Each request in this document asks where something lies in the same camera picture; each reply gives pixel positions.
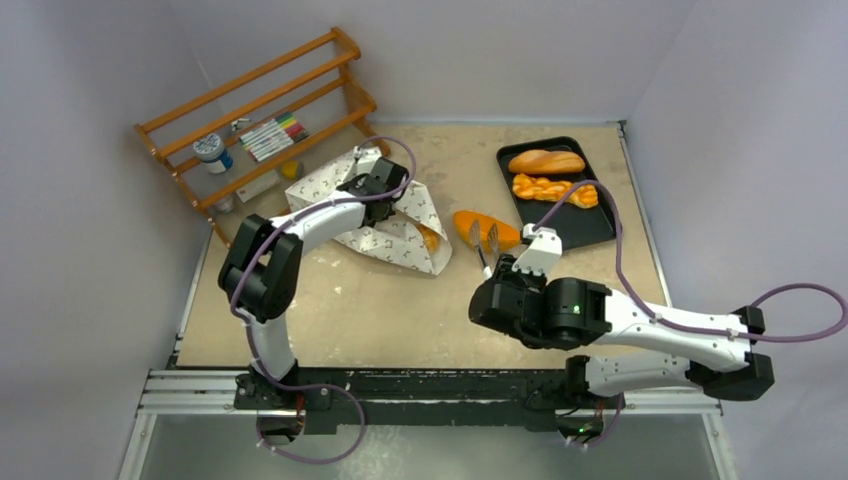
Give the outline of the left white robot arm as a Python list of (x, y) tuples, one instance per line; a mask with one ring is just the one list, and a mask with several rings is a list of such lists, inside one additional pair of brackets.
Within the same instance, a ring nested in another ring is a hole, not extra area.
[(329, 194), (304, 208), (270, 219), (246, 218), (221, 267), (218, 285), (240, 319), (251, 367), (264, 377), (259, 395), (272, 408), (297, 399), (297, 365), (285, 312), (294, 300), (302, 257), (335, 237), (388, 219), (411, 184), (416, 168), (382, 155), (359, 158), (354, 170)]

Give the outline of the black plastic tray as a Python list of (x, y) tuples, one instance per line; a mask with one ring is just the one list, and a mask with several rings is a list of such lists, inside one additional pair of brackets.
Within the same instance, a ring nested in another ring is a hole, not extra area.
[[(571, 165), (565, 172), (518, 173), (510, 163), (520, 155), (551, 153), (566, 158)], [(512, 194), (524, 224), (550, 217), (544, 226), (557, 232), (565, 251), (614, 240), (617, 237), (614, 216), (608, 201), (594, 185), (578, 189), (559, 208), (554, 204), (574, 184), (597, 179), (579, 143), (571, 137), (554, 137), (508, 145), (496, 153), (496, 161)]]

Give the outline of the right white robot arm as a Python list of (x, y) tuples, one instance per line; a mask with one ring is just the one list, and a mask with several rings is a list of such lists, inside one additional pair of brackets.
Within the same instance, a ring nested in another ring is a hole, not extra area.
[(696, 387), (728, 401), (760, 399), (775, 383), (769, 356), (753, 350), (747, 327), (762, 332), (760, 309), (727, 315), (655, 306), (682, 322), (674, 329), (651, 319), (633, 299), (603, 284), (574, 277), (547, 280), (513, 270), (504, 255), (495, 273), (477, 287), (469, 320), (520, 341), (530, 349), (571, 351), (589, 345), (636, 348), (618, 357), (575, 356), (561, 381), (576, 407), (642, 389)]

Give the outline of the braided fake bread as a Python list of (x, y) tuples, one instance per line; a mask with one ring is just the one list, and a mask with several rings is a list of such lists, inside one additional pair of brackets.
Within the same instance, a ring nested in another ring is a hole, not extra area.
[[(572, 183), (568, 181), (552, 181), (525, 174), (516, 175), (512, 181), (513, 195), (523, 200), (557, 202), (571, 187)], [(566, 202), (581, 209), (589, 209), (599, 205), (599, 195), (594, 186), (583, 186), (570, 195)]]

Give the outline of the long fake bread loaf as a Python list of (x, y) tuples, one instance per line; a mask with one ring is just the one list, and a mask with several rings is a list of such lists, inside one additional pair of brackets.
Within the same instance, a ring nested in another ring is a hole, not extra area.
[(528, 150), (508, 163), (508, 171), (526, 175), (556, 175), (582, 172), (585, 160), (570, 151)]

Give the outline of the round fake bread roll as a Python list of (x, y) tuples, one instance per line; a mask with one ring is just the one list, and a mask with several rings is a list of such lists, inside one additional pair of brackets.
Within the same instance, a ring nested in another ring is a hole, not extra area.
[(501, 220), (479, 212), (460, 210), (454, 213), (453, 223), (459, 237), (469, 246), (472, 245), (470, 231), (474, 221), (477, 221), (480, 226), (481, 245), (486, 253), (491, 252), (488, 243), (488, 232), (492, 226), (497, 227), (499, 241), (498, 249), (501, 252), (508, 251), (521, 244), (521, 232), (516, 228), (513, 228)]

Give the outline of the patterned white paper bag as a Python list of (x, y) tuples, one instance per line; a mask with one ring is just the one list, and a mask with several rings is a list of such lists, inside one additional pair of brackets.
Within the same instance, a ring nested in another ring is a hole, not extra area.
[[(290, 210), (297, 212), (325, 200), (349, 178), (354, 165), (354, 149), (329, 161), (285, 190)], [(447, 266), (452, 247), (436, 212), (427, 187), (413, 181), (393, 206), (395, 214), (373, 227), (341, 233), (334, 240), (365, 256), (400, 267), (437, 276)], [(417, 225), (424, 225), (441, 237), (440, 248), (427, 251)]]

